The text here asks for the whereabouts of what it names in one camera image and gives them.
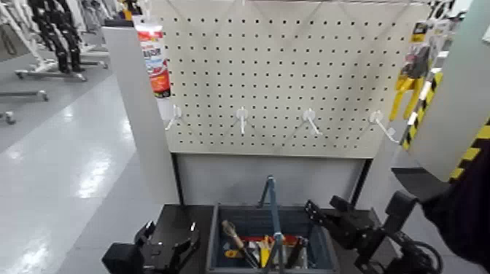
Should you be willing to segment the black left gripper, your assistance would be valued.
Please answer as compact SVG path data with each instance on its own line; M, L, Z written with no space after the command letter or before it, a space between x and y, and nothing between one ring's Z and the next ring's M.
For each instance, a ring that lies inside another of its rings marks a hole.
M147 244L154 231L155 223L153 221L147 222L135 234L134 244L137 246ZM143 273L180 273L200 246L201 233L197 224L193 222L187 240L170 246L149 244L142 249L144 255Z

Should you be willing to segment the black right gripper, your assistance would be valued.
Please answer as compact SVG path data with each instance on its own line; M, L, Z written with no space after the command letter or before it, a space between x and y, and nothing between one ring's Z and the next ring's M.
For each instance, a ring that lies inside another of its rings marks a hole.
M347 200L334 195L330 200L330 205L339 213L335 220L334 216L325 214L322 209L313 201L307 200L305 212L308 218L319 226L332 230L332 237L344 249L351 250L357 248L364 241L366 233L375 227L375 222L363 212L353 211L353 206Z

